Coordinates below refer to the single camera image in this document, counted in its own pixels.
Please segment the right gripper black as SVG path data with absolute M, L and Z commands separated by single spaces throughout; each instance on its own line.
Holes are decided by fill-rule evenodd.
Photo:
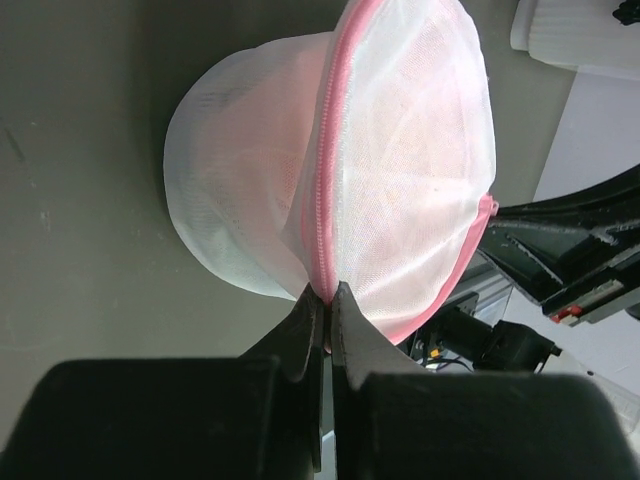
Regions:
M 639 173 L 512 207 L 479 245 L 551 321 L 575 327 L 639 308 Z

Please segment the pink white mesh laundry bag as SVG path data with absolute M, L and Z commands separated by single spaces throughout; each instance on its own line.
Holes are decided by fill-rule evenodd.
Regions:
M 332 31 L 233 53 L 179 103 L 163 167 L 171 221 L 214 275 L 289 300 L 347 283 L 399 343 L 497 211 L 476 26 L 457 1 L 351 1 Z

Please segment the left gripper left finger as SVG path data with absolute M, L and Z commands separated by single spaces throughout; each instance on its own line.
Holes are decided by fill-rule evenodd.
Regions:
M 277 358 L 285 377 L 295 383 L 323 378 L 325 304 L 308 284 L 290 313 L 242 359 Z

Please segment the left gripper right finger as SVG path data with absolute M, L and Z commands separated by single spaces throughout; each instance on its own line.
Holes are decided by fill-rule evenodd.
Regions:
M 420 366 L 393 345 L 361 312 L 348 283 L 340 282 L 331 301 L 333 366 L 358 391 L 372 374 L 419 374 Z

